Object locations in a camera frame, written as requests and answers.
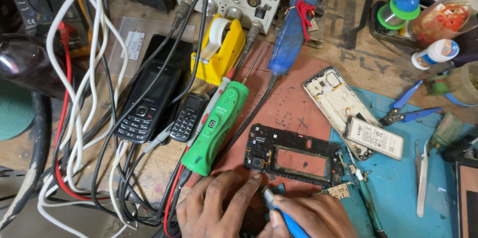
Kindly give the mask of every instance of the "yellow tape dispenser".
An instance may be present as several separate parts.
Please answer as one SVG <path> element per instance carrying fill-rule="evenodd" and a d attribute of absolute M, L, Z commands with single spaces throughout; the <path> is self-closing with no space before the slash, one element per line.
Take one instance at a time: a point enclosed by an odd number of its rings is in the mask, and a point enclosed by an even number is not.
<path fill-rule="evenodd" d="M 196 77 L 219 85 L 241 52 L 246 38 L 238 20 L 228 20 L 216 14 L 209 24 L 201 47 L 201 58 Z M 191 54 L 191 70 L 194 68 L 196 52 Z"/>

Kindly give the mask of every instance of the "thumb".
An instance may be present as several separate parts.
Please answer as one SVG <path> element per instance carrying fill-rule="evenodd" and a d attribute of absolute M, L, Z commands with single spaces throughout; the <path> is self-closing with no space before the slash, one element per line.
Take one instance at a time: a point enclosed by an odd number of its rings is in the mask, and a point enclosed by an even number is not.
<path fill-rule="evenodd" d="M 271 218 L 272 236 L 274 238 L 289 238 L 289 229 L 281 213 L 277 210 L 272 210 L 269 212 L 269 217 Z"/>

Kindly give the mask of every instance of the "fingernail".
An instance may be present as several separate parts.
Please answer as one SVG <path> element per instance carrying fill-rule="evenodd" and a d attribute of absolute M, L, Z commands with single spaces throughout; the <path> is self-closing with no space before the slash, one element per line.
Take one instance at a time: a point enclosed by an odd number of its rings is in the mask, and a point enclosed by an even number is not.
<path fill-rule="evenodd" d="M 275 210 L 269 212 L 269 217 L 271 218 L 272 228 L 279 226 L 279 219 L 277 218 L 279 213 Z"/>

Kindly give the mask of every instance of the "tape roll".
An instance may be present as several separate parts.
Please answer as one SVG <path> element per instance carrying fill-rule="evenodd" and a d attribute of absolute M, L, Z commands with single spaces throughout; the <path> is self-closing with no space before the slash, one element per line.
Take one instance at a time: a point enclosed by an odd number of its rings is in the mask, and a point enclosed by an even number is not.
<path fill-rule="evenodd" d="M 217 17 L 214 19 L 209 29 L 209 43 L 201 51 L 201 61 L 209 62 L 212 55 L 221 47 L 222 33 L 229 23 L 231 21 L 225 18 Z"/>

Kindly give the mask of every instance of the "wooden workbench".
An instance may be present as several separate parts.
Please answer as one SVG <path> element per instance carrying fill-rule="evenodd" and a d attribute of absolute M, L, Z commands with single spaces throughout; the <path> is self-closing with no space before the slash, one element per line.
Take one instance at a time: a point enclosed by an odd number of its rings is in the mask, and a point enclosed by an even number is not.
<path fill-rule="evenodd" d="M 370 35 L 367 27 L 358 33 L 357 46 L 354 50 L 344 49 L 344 35 L 358 26 L 364 1 L 365 0 L 328 0 L 324 37 L 325 43 L 321 49 L 305 47 L 305 49 L 301 51 L 301 58 L 306 57 L 312 58 L 313 60 L 322 60 L 326 64 L 334 65 L 350 85 L 391 98 L 396 98 L 416 80 L 431 77 L 447 67 L 447 64 L 440 64 L 434 65 L 427 71 L 418 70 L 413 67 L 410 62 L 409 48 L 377 40 Z M 166 15 L 150 7 L 138 3 L 131 3 L 128 0 L 110 0 L 110 2 L 112 19 L 117 15 L 166 21 L 172 21 L 174 18 L 174 12 L 171 12 L 170 15 Z M 199 13 L 195 13 L 189 24 L 199 25 L 199 21 L 200 15 Z M 196 27 L 195 39 L 197 39 L 197 35 L 199 34 L 198 27 L 199 26 Z M 271 30 L 266 36 L 261 36 L 260 38 L 273 43 L 275 41 L 275 32 Z M 255 54 L 256 52 L 252 52 L 246 60 L 250 60 L 251 56 Z M 267 76 L 264 78 L 264 82 L 267 82 L 269 73 L 265 72 L 264 75 Z M 299 75 L 302 80 L 310 76 L 311 75 Z M 297 78 L 297 76 L 284 76 L 281 78 Z M 113 76 L 112 79 L 115 84 L 117 77 Z M 109 95 L 104 75 L 97 74 L 97 81 L 99 84 L 99 103 L 92 125 L 94 125 L 109 108 Z M 129 79 L 125 78 L 123 86 L 128 81 Z M 204 92 L 207 88 L 207 83 L 195 80 L 192 90 Z M 478 107 L 458 107 L 443 96 L 425 96 L 425 89 L 423 87 L 412 96 L 409 103 L 423 108 L 445 107 L 445 109 L 453 111 L 465 122 L 478 124 Z M 91 99 L 89 98 L 86 100 L 82 114 L 85 114 L 90 107 Z M 59 113 L 60 108 L 61 103 L 56 101 L 54 109 L 57 113 Z M 54 116 L 54 128 L 58 125 L 58 117 L 59 116 Z M 30 162 L 32 143 L 33 136 L 30 131 L 20 137 L 0 142 L 0 165 L 19 170 L 27 169 Z M 84 152 L 82 161 L 83 168 L 76 176 L 77 184 L 81 188 L 90 189 L 91 187 L 91 177 L 96 166 L 101 145 L 102 142 Z M 149 153 L 136 168 L 135 177 L 141 185 L 138 192 L 147 198 L 153 206 L 157 205 L 160 201 L 164 193 L 164 187 L 183 149 L 184 144 L 171 141 L 167 146 L 158 147 Z M 105 153 L 100 169 L 99 190 L 101 191 L 106 191 L 108 188 L 109 164 L 112 162 L 112 159 L 113 153 L 110 146 Z"/>

